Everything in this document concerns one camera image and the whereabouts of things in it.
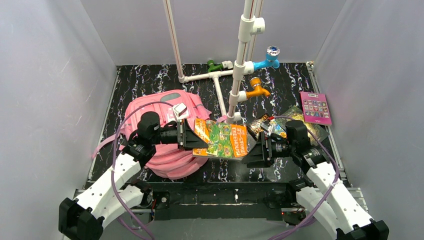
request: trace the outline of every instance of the pvc pipe fitting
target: pvc pipe fitting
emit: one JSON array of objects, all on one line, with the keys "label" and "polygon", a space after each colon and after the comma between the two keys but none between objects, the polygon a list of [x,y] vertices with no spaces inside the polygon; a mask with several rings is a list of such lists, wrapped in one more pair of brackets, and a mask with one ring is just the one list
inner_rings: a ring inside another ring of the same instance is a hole
[{"label": "pvc pipe fitting", "polygon": [[258,17],[254,20],[251,30],[252,35],[263,34],[265,32],[265,20],[263,17]]},{"label": "pvc pipe fitting", "polygon": [[237,101],[239,103],[244,102],[248,99],[248,96],[246,95],[246,91],[239,91],[238,92],[238,99]]},{"label": "pvc pipe fitting", "polygon": [[238,112],[235,112],[234,113],[233,121],[234,122],[237,122],[237,121],[240,121],[240,120],[242,120],[242,114],[239,111]]},{"label": "pvc pipe fitting", "polygon": [[184,83],[188,83],[189,82],[189,79],[188,79],[188,77],[187,76],[178,76],[178,81],[180,82],[180,83],[182,83],[182,84],[184,84]]},{"label": "pvc pipe fitting", "polygon": [[239,95],[234,95],[232,92],[229,92],[228,104],[230,106],[236,106],[239,102]]},{"label": "pvc pipe fitting", "polygon": [[245,61],[244,66],[244,75],[252,74],[255,71],[254,63],[252,61]]},{"label": "pvc pipe fitting", "polygon": [[255,16],[253,16],[251,19],[247,19],[241,15],[240,27],[238,28],[238,40],[240,40],[240,42],[247,43],[251,40],[254,24]]},{"label": "pvc pipe fitting", "polygon": [[232,116],[232,117],[230,117],[230,116],[227,115],[225,122],[227,124],[232,124],[232,123],[237,122],[237,121],[240,121],[240,120],[242,120],[242,115],[238,111],[238,112],[235,112],[234,113],[234,116]]},{"label": "pvc pipe fitting", "polygon": [[232,70],[232,77],[242,79],[244,71],[246,68],[246,62],[242,65],[239,65],[237,62],[234,62],[234,69]]},{"label": "pvc pipe fitting", "polygon": [[232,69],[234,67],[232,61],[223,61],[221,64],[225,69]]}]

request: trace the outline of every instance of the black marble surface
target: black marble surface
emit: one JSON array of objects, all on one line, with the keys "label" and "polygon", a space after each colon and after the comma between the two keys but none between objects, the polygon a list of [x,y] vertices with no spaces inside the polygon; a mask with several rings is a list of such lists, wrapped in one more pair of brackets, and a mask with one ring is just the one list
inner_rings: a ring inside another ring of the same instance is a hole
[{"label": "black marble surface", "polygon": [[[206,64],[186,64],[183,66],[186,76],[198,75],[207,72]],[[186,92],[199,94],[204,106],[212,111],[210,118],[215,120],[220,117],[218,99],[214,83],[211,79],[202,79],[185,84],[178,81],[175,65],[125,65],[117,70],[117,83],[102,139],[112,135],[120,122],[124,119],[128,104],[137,97],[160,93],[168,90],[183,89]],[[247,80],[260,77],[262,86],[271,92],[271,96],[253,97],[238,105],[243,122],[250,122],[264,113],[281,115],[291,106],[301,107],[300,91],[313,92],[311,79],[305,63],[282,63],[278,69],[261,69],[253,74],[246,75],[246,82],[241,89],[251,91],[252,87]],[[224,93],[224,102],[228,109],[228,93],[231,90],[233,78],[225,76],[219,79],[221,90]],[[331,150],[328,138],[323,142]],[[112,165],[112,144],[100,150],[93,167],[92,176],[88,180],[96,181]],[[278,159],[270,168],[246,168],[242,163],[225,159],[209,159],[195,173],[178,180],[169,180],[155,175],[149,169],[143,169],[136,176],[148,182],[279,182],[303,177],[303,173],[290,158]]]}]

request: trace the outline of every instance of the cable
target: cable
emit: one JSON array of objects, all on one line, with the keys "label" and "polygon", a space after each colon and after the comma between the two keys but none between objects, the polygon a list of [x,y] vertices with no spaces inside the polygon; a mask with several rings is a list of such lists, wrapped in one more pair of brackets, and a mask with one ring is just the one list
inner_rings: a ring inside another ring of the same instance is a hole
[{"label": "cable", "polygon": [[147,209],[152,205],[152,203],[153,203],[153,199],[150,201],[150,203],[147,206],[140,206],[140,208]]},{"label": "cable", "polygon": [[[173,106],[172,104],[170,104],[169,102],[165,102],[165,101],[153,101],[150,103],[146,103],[142,106],[137,107],[134,111],[132,111],[127,117],[124,118],[124,120],[119,124],[119,127],[117,129],[121,129],[122,126],[124,125],[124,123],[133,115],[135,114],[138,110],[151,105],[151,104],[166,104],[169,106]],[[112,158],[112,168],[115,169],[115,164],[117,162],[117,150],[118,150],[118,138],[120,135],[120,131],[116,131],[115,133],[115,138],[113,139],[113,158]],[[133,217],[135,219],[135,221],[137,222],[137,224],[151,237],[152,240],[155,240],[155,236],[153,235],[153,233],[138,219],[138,217],[136,217],[136,215],[131,211],[131,209],[125,204],[125,202],[122,200],[121,196],[118,193],[117,190],[117,186],[115,185],[115,172],[111,171],[111,175],[110,175],[110,179],[112,181],[112,189],[113,192],[115,194],[116,199],[118,199],[118,201],[120,202],[120,204],[122,205],[122,207],[129,213],[129,215],[131,217]],[[121,222],[121,224],[126,227],[126,229],[128,229],[132,234],[134,234],[135,236],[139,237],[140,239],[143,240],[147,240],[146,238],[144,238],[143,236],[141,236],[140,234],[138,234],[137,232],[135,232],[133,229],[131,229],[130,226],[128,226],[124,221]]]},{"label": "cable", "polygon": [[[275,119],[290,119],[290,120],[295,120],[294,118],[288,117],[288,116],[275,116]],[[322,196],[321,200],[316,204],[316,206],[312,209],[312,211],[310,211],[310,213],[298,224],[296,225],[294,228],[283,231],[282,233],[279,233],[277,235],[274,235],[272,237],[270,237],[268,240],[281,240],[281,239],[285,239],[288,236],[290,236],[292,233],[294,233],[296,230],[298,230],[299,228],[305,226],[305,225],[309,225],[309,221],[312,218],[312,216],[315,214],[315,212],[317,212],[318,208],[323,204],[323,202],[327,199],[327,197],[330,195],[331,191],[334,188],[334,184],[337,183],[338,179],[339,179],[339,175],[340,175],[340,171],[339,171],[339,167],[337,166],[336,160],[334,160],[334,158],[330,155],[329,151],[323,146],[323,144],[318,140],[318,138],[309,130],[307,129],[308,133],[310,133],[310,135],[313,137],[313,139],[315,139],[315,141],[318,143],[318,145],[322,148],[322,150],[324,151],[325,154],[328,155],[328,157],[331,160],[331,163],[334,165],[335,168],[335,176],[334,176],[334,180],[332,181],[332,185],[330,185],[330,187],[328,188],[328,190],[325,192],[324,196]]]},{"label": "cable", "polygon": [[[134,225],[134,223],[133,223],[133,217],[131,217],[131,216],[129,216],[129,217],[130,217],[130,220],[131,220],[132,225]],[[119,222],[122,226],[124,226],[124,227],[125,227],[125,225],[124,225],[124,224],[126,224],[126,223],[125,223],[124,219],[122,218],[122,216],[119,216],[119,217],[117,218],[117,220],[118,220],[118,222]],[[130,226],[130,228],[131,228],[132,230],[141,230],[141,229],[142,229],[140,226],[139,226],[139,227]]]},{"label": "cable", "polygon": [[153,212],[153,209],[155,208],[155,205],[156,205],[156,199],[154,200],[153,205],[151,206],[150,215],[151,215],[151,218],[152,219],[155,219],[155,213]]},{"label": "cable", "polygon": [[[316,221],[317,221],[317,219],[315,217],[313,217],[307,223],[305,223],[302,226],[302,228],[307,227],[307,226],[310,226],[310,225],[314,224]],[[280,225],[280,226],[287,226],[287,223],[282,223],[282,222],[274,222],[274,221],[267,221],[267,220],[265,220],[265,222],[266,223],[269,223],[269,224],[275,224],[275,225]]]}]

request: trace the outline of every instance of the robotic arm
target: robotic arm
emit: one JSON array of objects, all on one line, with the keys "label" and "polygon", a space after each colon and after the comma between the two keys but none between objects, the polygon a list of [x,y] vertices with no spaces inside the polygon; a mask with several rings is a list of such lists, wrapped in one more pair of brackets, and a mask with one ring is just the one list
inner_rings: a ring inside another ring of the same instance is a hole
[{"label": "robotic arm", "polygon": [[[157,144],[178,144],[186,150],[208,147],[185,119],[161,127],[156,112],[144,113],[137,130],[129,136],[128,144],[117,157],[115,168],[110,167],[76,198],[62,201],[59,206],[59,231],[71,240],[98,240],[103,229],[125,211],[115,197],[111,173],[114,172],[114,184],[120,189],[155,155]],[[148,184],[139,181],[127,186],[119,196],[132,208],[146,201],[150,192]]]},{"label": "robotic arm", "polygon": [[322,193],[317,193],[306,180],[295,181],[292,192],[288,194],[295,196],[300,205],[311,211],[330,186],[334,186],[327,201],[314,214],[332,239],[387,240],[389,228],[385,222],[375,221],[363,210],[340,179],[333,183],[336,176],[334,167],[321,149],[311,145],[303,122],[291,120],[285,126],[287,138],[274,133],[266,136],[261,132],[259,141],[242,163],[248,168],[263,168],[272,166],[275,158],[291,157]]}]

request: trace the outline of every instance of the white wall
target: white wall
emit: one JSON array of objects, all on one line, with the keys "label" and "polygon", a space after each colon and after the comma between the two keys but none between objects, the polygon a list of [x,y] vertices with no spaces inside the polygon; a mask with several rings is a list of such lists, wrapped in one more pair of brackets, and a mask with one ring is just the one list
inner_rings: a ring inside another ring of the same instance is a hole
[{"label": "white wall", "polygon": [[[116,65],[175,64],[163,2],[81,0]],[[314,60],[346,0],[263,0],[265,33],[253,60],[281,48],[282,62]],[[243,0],[172,0],[183,63],[234,60]]]},{"label": "white wall", "polygon": [[315,63],[348,178],[391,240],[423,239],[423,11],[348,0]]},{"label": "white wall", "polygon": [[0,239],[55,240],[90,169],[116,69],[79,0],[0,7]]}]

